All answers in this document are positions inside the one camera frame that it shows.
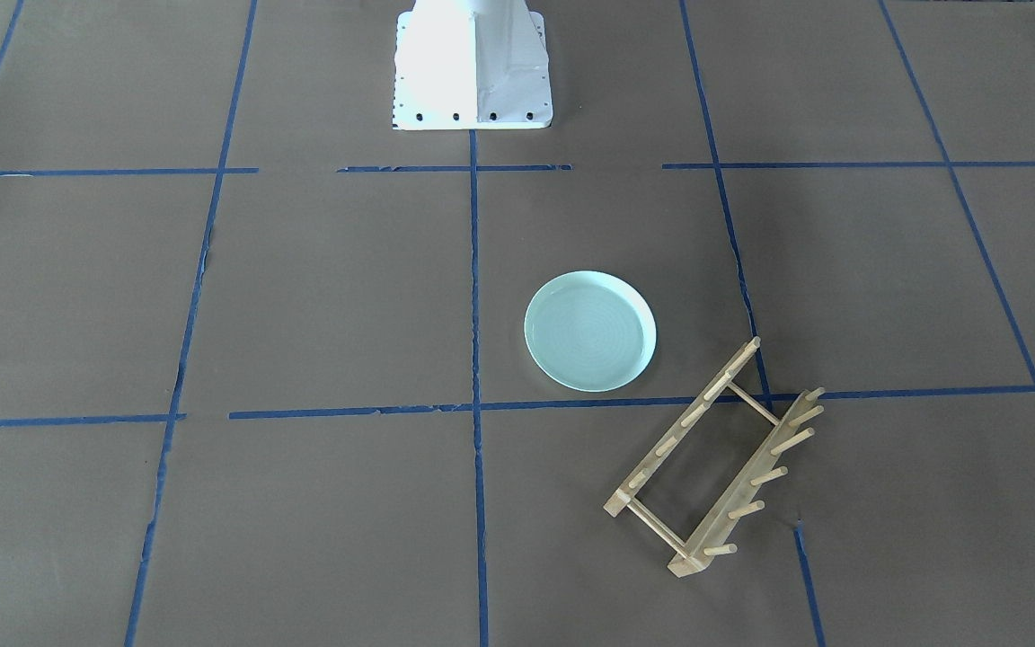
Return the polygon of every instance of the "wooden peg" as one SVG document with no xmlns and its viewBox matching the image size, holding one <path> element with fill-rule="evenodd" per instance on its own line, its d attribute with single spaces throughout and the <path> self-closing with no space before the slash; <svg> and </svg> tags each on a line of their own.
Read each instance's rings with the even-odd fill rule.
<svg viewBox="0 0 1035 647">
<path fill-rule="evenodd" d="M 710 408 L 710 406 L 706 405 L 705 403 L 702 403 L 702 405 L 698 405 L 698 409 L 690 411 L 689 415 L 685 415 L 685 417 L 682 418 L 681 427 L 692 425 L 693 422 L 698 421 L 698 418 L 702 417 L 702 414 L 705 413 L 705 411 L 708 410 L 708 408 Z"/>
<path fill-rule="evenodd" d="M 661 446 L 659 446 L 657 450 L 653 452 L 653 455 L 656 455 L 658 459 L 661 459 L 662 455 L 664 455 L 666 451 L 670 451 L 671 449 L 673 449 L 673 446 L 677 444 L 678 444 L 678 438 L 670 437 L 669 439 L 666 439 L 666 441 L 661 443 Z"/>
<path fill-rule="evenodd" d="M 712 557 L 715 555 L 732 555 L 737 552 L 736 543 L 727 543 L 724 546 L 714 546 L 713 549 L 702 549 L 702 554 L 706 557 Z"/>
<path fill-rule="evenodd" d="M 823 408 L 823 406 L 820 405 L 815 406 L 814 409 L 809 409 L 805 413 L 798 415 L 798 417 L 793 418 L 793 420 L 790 420 L 789 425 L 801 427 L 802 423 L 808 422 L 809 420 L 812 420 L 812 418 L 817 418 L 818 415 L 821 415 L 822 413 L 825 413 L 825 408 Z"/>
<path fill-rule="evenodd" d="M 730 512 L 728 517 L 730 517 L 731 520 L 736 521 L 742 519 L 742 517 L 744 517 L 745 514 L 752 514 L 752 512 L 757 512 L 759 510 L 765 510 L 764 501 L 755 501 L 746 505 L 746 507 L 736 508 L 736 510 Z"/>
<path fill-rule="evenodd" d="M 644 483 L 645 479 L 648 479 L 649 477 L 650 477 L 649 470 L 642 470 L 641 472 L 637 472 L 637 476 L 633 476 L 632 479 L 629 479 L 629 488 L 632 489 L 640 487 L 640 484 Z"/>
<path fill-rule="evenodd" d="M 776 470 L 767 472 L 765 474 L 761 474 L 759 478 L 750 479 L 750 481 L 748 481 L 748 484 L 751 484 L 751 487 L 759 487 L 761 483 L 767 483 L 769 481 L 772 481 L 773 479 L 779 479 L 780 476 L 783 476 L 786 474 L 789 474 L 789 467 L 785 466 L 777 467 Z"/>
<path fill-rule="evenodd" d="M 786 442 L 780 443 L 780 445 L 778 446 L 774 446 L 772 450 L 769 450 L 769 453 L 773 455 L 780 455 L 781 451 L 789 449 L 789 447 L 800 445 L 800 443 L 805 442 L 808 439 L 812 438 L 814 434 L 817 434 L 817 432 L 814 431 L 812 427 L 809 427 L 809 429 L 805 430 L 804 432 L 798 433 L 796 437 L 788 439 Z"/>
<path fill-rule="evenodd" d="M 734 374 L 736 376 L 737 372 L 740 372 L 740 367 L 746 363 L 746 361 L 752 359 L 752 356 L 757 355 L 757 349 L 761 348 L 761 337 L 752 337 L 750 343 L 740 347 L 736 355 L 732 356 L 729 364 L 726 364 L 726 371 Z"/>
<path fill-rule="evenodd" d="M 734 372 L 722 373 L 721 378 L 719 378 L 718 381 L 713 382 L 713 384 L 710 385 L 710 388 L 705 389 L 705 392 L 702 393 L 702 400 L 705 401 L 715 400 L 715 398 L 717 398 L 718 394 L 721 394 L 721 391 L 726 389 L 726 386 L 729 385 L 730 382 L 732 382 L 733 378 L 734 378 Z"/>
</svg>

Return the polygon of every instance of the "white metal pedestal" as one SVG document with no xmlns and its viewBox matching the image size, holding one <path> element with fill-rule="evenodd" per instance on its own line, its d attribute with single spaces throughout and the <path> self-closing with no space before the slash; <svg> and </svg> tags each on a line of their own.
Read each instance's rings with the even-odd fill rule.
<svg viewBox="0 0 1035 647">
<path fill-rule="evenodd" d="M 393 126 L 550 126 L 545 20 L 525 0 L 418 0 L 398 17 Z"/>
</svg>

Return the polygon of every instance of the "plate rim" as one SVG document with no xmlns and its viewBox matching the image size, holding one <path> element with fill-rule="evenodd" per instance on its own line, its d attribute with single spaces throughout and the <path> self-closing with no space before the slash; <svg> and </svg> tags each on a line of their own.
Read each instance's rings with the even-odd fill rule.
<svg viewBox="0 0 1035 647">
<path fill-rule="evenodd" d="M 645 360 L 642 363 L 641 369 L 638 370 L 637 373 L 631 374 L 631 376 L 628 376 L 621 382 L 621 384 L 600 389 L 581 388 L 579 385 L 567 384 L 567 382 L 563 381 L 562 378 L 558 378 L 554 373 L 551 373 L 545 365 L 541 363 L 541 360 L 538 360 L 537 353 L 534 352 L 534 346 L 530 344 L 530 311 L 533 310 L 535 303 L 538 303 L 538 300 L 545 298 L 543 292 L 552 290 L 556 283 L 565 283 L 569 278 L 586 280 L 586 282 L 591 283 L 592 286 L 600 288 L 600 290 L 610 290 L 608 284 L 600 283 L 615 284 L 617 288 L 620 288 L 620 291 L 615 292 L 617 297 L 629 303 L 629 306 L 631 306 L 637 313 L 638 321 L 644 325 L 645 340 L 641 347 L 640 356 L 645 357 Z M 608 271 L 599 271 L 595 269 L 575 269 L 572 271 L 566 271 L 564 274 L 555 275 L 554 278 L 550 278 L 549 282 L 545 282 L 540 288 L 538 288 L 538 290 L 534 292 L 533 297 L 529 299 L 529 304 L 526 306 L 526 316 L 522 321 L 522 335 L 526 341 L 526 350 L 529 352 L 530 357 L 533 358 L 534 364 L 537 364 L 537 367 L 541 369 L 541 373 L 545 374 L 546 377 L 550 377 L 551 380 L 554 380 L 559 385 L 582 392 L 607 392 L 620 389 L 621 386 L 627 385 L 629 382 L 637 380 L 637 378 L 642 376 L 642 373 L 645 373 L 645 370 L 649 367 L 650 363 L 652 363 L 653 355 L 657 351 L 657 320 L 653 317 L 653 310 L 650 307 L 649 302 L 646 302 L 645 297 L 642 296 L 641 292 L 637 291 L 637 288 L 633 288 L 631 284 L 625 282 L 625 280 L 621 278 L 619 275 L 613 275 L 608 273 Z"/>
</svg>

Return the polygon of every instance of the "grid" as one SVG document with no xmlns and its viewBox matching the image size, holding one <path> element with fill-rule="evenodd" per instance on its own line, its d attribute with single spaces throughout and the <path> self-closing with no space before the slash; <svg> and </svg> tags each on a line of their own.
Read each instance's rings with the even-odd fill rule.
<svg viewBox="0 0 1035 647">
<path fill-rule="evenodd" d="M 0 46 L 0 66 L 7 55 L 10 40 L 16 31 L 18 19 L 24 11 L 25 0 L 17 0 L 16 8 L 10 17 L 9 24 Z M 197 270 L 194 275 L 194 289 L 190 292 L 188 312 L 186 317 L 183 343 L 181 343 L 180 355 L 178 356 L 177 379 L 170 399 L 169 410 L 165 413 L 149 414 L 114 414 L 114 415 L 86 415 L 86 417 L 49 417 L 49 418 L 0 418 L 0 427 L 27 427 L 27 425 L 95 425 L 95 423 L 152 423 L 152 425 L 165 425 L 164 439 L 161 440 L 160 460 L 156 473 L 156 484 L 154 489 L 153 516 L 146 529 L 143 552 L 140 556 L 139 577 L 132 590 L 132 601 L 130 619 L 128 619 L 126 630 L 126 646 L 135 644 L 136 630 L 139 626 L 141 598 L 145 590 L 146 575 L 151 564 L 153 556 L 153 546 L 157 519 L 159 519 L 161 492 L 168 476 L 168 454 L 172 447 L 175 425 L 177 421 L 186 417 L 180 410 L 180 398 L 183 392 L 186 364 L 189 356 L 190 341 L 194 339 L 195 324 L 201 303 L 202 280 L 204 280 L 206 258 L 210 249 L 210 234 L 212 234 L 214 218 L 217 215 L 218 201 L 221 197 L 221 182 L 226 175 L 250 175 L 260 173 L 258 167 L 234 167 L 228 166 L 228 156 L 231 140 L 234 136 L 235 114 L 237 113 L 238 98 L 242 90 L 242 79 L 247 68 L 247 58 L 249 53 L 250 36 L 254 31 L 256 11 L 259 0 L 250 0 L 246 30 L 242 36 L 241 54 L 239 54 L 237 77 L 233 94 L 231 94 L 230 106 L 226 119 L 225 135 L 221 139 L 221 152 L 217 165 L 213 167 L 188 167 L 188 168 L 84 168 L 84 169 L 0 169 L 0 177 L 11 176 L 115 176 L 115 175 L 204 175 L 213 177 L 213 189 L 210 195 L 209 210 L 206 217 L 205 233 L 201 239 L 201 246 L 197 259 Z M 1017 341 L 1019 356 L 1022 356 L 1031 383 L 1028 385 L 978 385 L 959 386 L 959 388 L 928 388 L 928 389 L 887 389 L 887 390 L 847 390 L 833 391 L 823 396 L 825 400 L 862 400 L 862 399 L 909 399 L 909 398 L 952 398 L 964 396 L 964 394 L 990 394 L 990 393 L 1035 393 L 1035 363 L 1032 360 L 1030 350 L 1028 350 L 1019 329 L 1017 317 L 1014 315 L 1010 299 L 1007 298 L 1003 290 L 1001 277 L 990 261 L 988 249 L 982 238 L 977 222 L 973 216 L 972 208 L 962 189 L 960 181 L 956 177 L 958 168 L 1033 168 L 1035 160 L 953 160 L 946 150 L 942 140 L 937 120 L 928 106 L 927 99 L 921 89 L 919 79 L 913 70 L 913 65 L 909 61 L 909 55 L 905 50 L 903 38 L 894 26 L 894 21 L 890 16 L 888 5 L 884 0 L 878 0 L 882 21 L 888 26 L 892 40 L 895 42 L 896 54 L 903 61 L 905 71 L 912 84 L 912 90 L 923 110 L 924 118 L 928 122 L 929 130 L 936 140 L 938 151 L 941 153 L 940 160 L 789 160 L 788 163 L 730 163 L 721 160 L 718 155 L 718 144 L 714 136 L 713 122 L 711 119 L 710 105 L 708 97 L 712 96 L 712 89 L 706 89 L 701 65 L 698 62 L 698 48 L 696 48 L 692 30 L 690 29 L 689 11 L 685 0 L 678 0 L 679 10 L 683 22 L 687 52 L 689 52 L 692 81 L 698 89 L 699 104 L 704 120 L 705 137 L 708 148 L 711 152 L 711 160 L 707 163 L 670 163 L 662 165 L 666 171 L 712 171 L 714 173 L 715 187 L 718 189 L 718 198 L 721 201 L 721 208 L 724 214 L 724 226 L 734 261 L 736 262 L 737 282 L 739 282 L 740 295 L 746 310 L 748 327 L 751 333 L 760 334 L 759 321 L 752 300 L 748 295 L 748 286 L 745 278 L 742 244 L 737 236 L 730 205 L 730 196 L 727 193 L 726 177 L 723 171 L 727 169 L 769 169 L 769 168 L 943 168 L 949 174 L 950 180 L 956 192 L 956 199 L 959 201 L 963 215 L 969 223 L 970 231 L 974 241 L 977 243 L 977 251 L 980 253 L 986 274 L 990 278 L 998 300 L 1002 305 L 1007 323 L 1010 326 L 1011 334 Z M 478 275 L 478 176 L 480 173 L 546 173 L 546 172 L 569 172 L 572 171 L 570 164 L 542 164 L 542 165 L 478 165 L 478 141 L 476 131 L 469 131 L 468 135 L 468 166 L 346 166 L 337 169 L 341 174 L 382 174 L 382 173 L 462 173 L 467 174 L 469 184 L 469 197 L 471 197 L 471 214 L 469 214 L 469 228 L 471 229 L 472 241 L 472 295 L 469 303 L 471 312 L 473 342 L 471 349 L 472 365 L 472 400 L 471 402 L 443 403 L 443 405 L 387 405 L 387 406 L 354 406 L 354 408 L 329 408 L 329 409 L 296 409 L 296 410 L 249 410 L 230 411 L 228 418 L 231 420 L 243 419 L 278 419 L 278 418 L 315 418 L 315 417 L 346 417 L 346 415 L 373 415 L 373 414 L 420 414 L 420 413 L 445 413 L 445 412 L 470 412 L 473 415 L 473 449 L 475 450 L 475 492 L 476 492 L 476 520 L 477 520 L 477 550 L 478 550 L 478 606 L 480 606 L 480 643 L 489 643 L 489 596 L 486 589 L 487 572 L 485 562 L 485 503 L 486 495 L 484 491 L 484 464 L 481 459 L 481 413 L 483 411 L 506 411 L 506 410 L 534 410 L 534 409 L 584 409 L 584 408 L 624 408 L 625 406 L 661 406 L 661 405 L 687 405 L 692 401 L 689 396 L 672 398 L 647 398 L 647 399 L 616 399 L 616 400 L 566 400 L 566 401 L 506 401 L 487 402 L 483 401 L 480 389 L 480 276 Z M 757 356 L 759 366 L 761 398 L 772 406 L 772 402 L 789 402 L 796 398 L 796 393 L 772 392 L 769 386 L 767 367 L 763 356 L 759 351 Z M 723 396 L 722 402 L 739 402 L 735 396 Z M 812 575 L 810 575 L 808 559 L 805 552 L 804 534 L 802 525 L 798 524 L 793 529 L 794 543 L 796 543 L 798 557 L 800 558 L 800 569 L 805 593 L 808 598 L 810 614 L 814 619 L 814 630 L 816 630 L 817 643 L 825 644 L 825 634 L 823 634 L 821 611 L 819 610 L 816 592 L 814 592 Z"/>
</svg>

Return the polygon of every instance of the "plate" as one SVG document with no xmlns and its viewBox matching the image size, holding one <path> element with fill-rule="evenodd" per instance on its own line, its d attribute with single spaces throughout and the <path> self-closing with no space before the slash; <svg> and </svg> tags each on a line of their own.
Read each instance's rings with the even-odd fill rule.
<svg viewBox="0 0 1035 647">
<path fill-rule="evenodd" d="M 526 346 L 560 384 L 599 392 L 641 376 L 657 325 L 637 290 L 601 271 L 570 271 L 541 286 L 526 308 Z"/>
</svg>

